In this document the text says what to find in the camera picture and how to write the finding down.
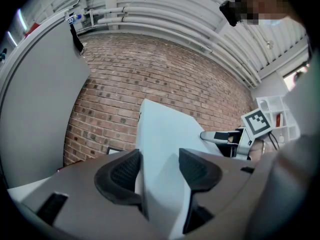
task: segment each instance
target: brick wall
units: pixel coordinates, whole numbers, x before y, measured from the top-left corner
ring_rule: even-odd
[[[81,38],[91,75],[71,113],[64,163],[135,147],[140,105],[149,99],[193,116],[205,130],[233,130],[252,110],[249,90],[202,55],[135,34]]]

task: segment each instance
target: light fixture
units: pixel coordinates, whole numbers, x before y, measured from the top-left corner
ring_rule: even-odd
[[[266,42],[266,48],[268,50],[271,50],[274,47],[274,42],[272,40],[269,40],[268,42]]]
[[[24,19],[22,18],[21,9],[18,9],[18,17],[19,17],[19,20],[21,22],[21,25],[22,25],[24,31],[27,31],[28,28],[27,28],[27,25],[26,25]]]
[[[8,36],[10,37],[11,41],[14,43],[15,46],[18,46],[14,38],[12,37],[11,33],[8,31]]]

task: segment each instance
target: window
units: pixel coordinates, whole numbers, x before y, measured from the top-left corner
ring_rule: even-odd
[[[299,66],[295,70],[291,71],[289,74],[286,74],[283,77],[283,80],[285,82],[286,87],[288,88],[289,91],[291,91],[295,86],[295,76],[297,75],[298,72],[306,73],[308,71],[308,66],[309,64],[304,63],[303,65]]]

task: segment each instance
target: red object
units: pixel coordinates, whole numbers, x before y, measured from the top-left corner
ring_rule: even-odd
[[[33,23],[32,27],[30,27],[29,31],[25,33],[25,37],[29,36],[37,27],[40,25],[38,23]]]
[[[281,114],[277,114],[275,127],[280,127],[280,121],[281,121]]]

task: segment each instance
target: black cable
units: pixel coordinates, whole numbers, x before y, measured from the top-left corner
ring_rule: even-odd
[[[270,134],[272,135],[272,137],[274,137],[274,140],[275,140],[275,142],[276,142],[276,144],[277,144],[277,146],[278,146],[278,149],[280,149],[280,146],[279,146],[279,143],[278,143],[278,141],[277,141],[276,137],[273,135],[273,133],[272,133],[272,132],[270,132]]]
[[[274,149],[275,149],[275,150],[278,150],[277,147],[276,147],[276,145],[275,145],[275,143],[274,143],[274,141],[271,139],[270,132],[268,132],[268,135],[269,135],[269,139],[270,139],[272,145],[274,146]]]

